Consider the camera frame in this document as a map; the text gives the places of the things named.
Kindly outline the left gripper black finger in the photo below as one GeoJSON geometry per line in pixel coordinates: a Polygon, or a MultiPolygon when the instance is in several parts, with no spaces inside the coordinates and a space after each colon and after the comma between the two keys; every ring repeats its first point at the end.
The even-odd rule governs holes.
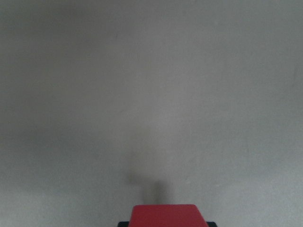
{"type": "Polygon", "coordinates": [[[120,221],[118,222],[118,227],[128,227],[129,221],[120,221]]]}

